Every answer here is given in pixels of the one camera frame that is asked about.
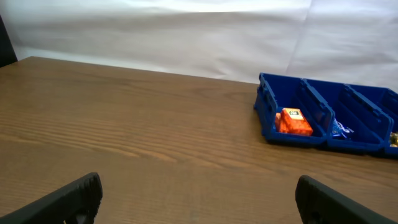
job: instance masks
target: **blue plastic bin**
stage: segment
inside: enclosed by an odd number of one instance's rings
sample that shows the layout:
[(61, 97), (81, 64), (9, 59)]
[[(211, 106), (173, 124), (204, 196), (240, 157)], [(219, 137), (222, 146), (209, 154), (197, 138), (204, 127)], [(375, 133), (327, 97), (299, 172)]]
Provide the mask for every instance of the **blue plastic bin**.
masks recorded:
[[(350, 85), (354, 90), (372, 101), (380, 107), (383, 112), (388, 114), (393, 121), (392, 131), (398, 131), (398, 94), (388, 88)], [(390, 133), (384, 137), (384, 153), (387, 155), (398, 156), (398, 147), (390, 147)]]
[(349, 85), (307, 81), (331, 106), (336, 120), (354, 131), (350, 140), (334, 139), (331, 125), (327, 131), (329, 147), (360, 152), (381, 151), (386, 134), (392, 129), (392, 119), (387, 114)]
[[(333, 112), (323, 98), (300, 78), (260, 73), (260, 86), (254, 108), (257, 109), (262, 134), (270, 141), (294, 142), (316, 146), (326, 142), (326, 131)], [(280, 133), (275, 128), (276, 113), (283, 108), (301, 110), (313, 129), (311, 136)]]

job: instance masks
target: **white wall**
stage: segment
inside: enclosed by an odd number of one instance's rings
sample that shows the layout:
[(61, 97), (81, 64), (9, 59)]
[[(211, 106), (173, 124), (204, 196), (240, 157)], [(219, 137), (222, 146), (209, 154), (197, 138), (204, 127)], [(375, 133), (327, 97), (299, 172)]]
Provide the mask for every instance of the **white wall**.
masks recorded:
[(3, 0), (0, 14), (18, 59), (398, 90), (398, 1)]

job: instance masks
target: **bin compartment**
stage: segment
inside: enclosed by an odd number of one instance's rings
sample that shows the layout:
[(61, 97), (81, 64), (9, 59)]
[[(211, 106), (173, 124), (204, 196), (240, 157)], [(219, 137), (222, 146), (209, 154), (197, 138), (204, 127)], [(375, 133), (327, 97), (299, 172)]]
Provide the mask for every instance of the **bin compartment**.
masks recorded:
[[(270, 141), (297, 142), (311, 146), (326, 142), (333, 112), (323, 98), (301, 78), (260, 73), (254, 108), (262, 124), (262, 134)], [(275, 128), (276, 113), (298, 108), (313, 129), (311, 136), (280, 133)]]
[(333, 126), (326, 132), (329, 147), (342, 150), (375, 152), (384, 147), (386, 134), (392, 129), (392, 119), (349, 85), (307, 80), (333, 110), (338, 122), (354, 131), (351, 139), (333, 138)]
[[(376, 106), (382, 109), (392, 119), (393, 132), (398, 132), (398, 94), (388, 88), (350, 85)], [(390, 147), (390, 133), (384, 137), (384, 153), (398, 156), (398, 147)]]

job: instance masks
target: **brown wooden surface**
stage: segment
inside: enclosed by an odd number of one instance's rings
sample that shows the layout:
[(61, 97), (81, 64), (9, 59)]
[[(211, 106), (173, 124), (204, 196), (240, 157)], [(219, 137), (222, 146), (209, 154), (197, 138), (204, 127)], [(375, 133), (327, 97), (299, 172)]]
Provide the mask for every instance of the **brown wooden surface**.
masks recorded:
[(96, 223), (300, 223), (308, 174), (398, 221), (398, 162), (273, 146), (255, 84), (28, 58), (0, 68), (0, 216), (98, 172)]

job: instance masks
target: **blue and white package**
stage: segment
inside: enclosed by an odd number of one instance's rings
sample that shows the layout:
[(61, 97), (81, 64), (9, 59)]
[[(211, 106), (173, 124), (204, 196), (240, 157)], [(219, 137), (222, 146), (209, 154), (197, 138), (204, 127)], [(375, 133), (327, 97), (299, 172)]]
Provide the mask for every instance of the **blue and white package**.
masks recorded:
[(331, 134), (333, 138), (337, 139), (351, 139), (354, 131), (351, 128), (344, 127), (340, 122), (333, 120), (333, 127), (331, 130)]

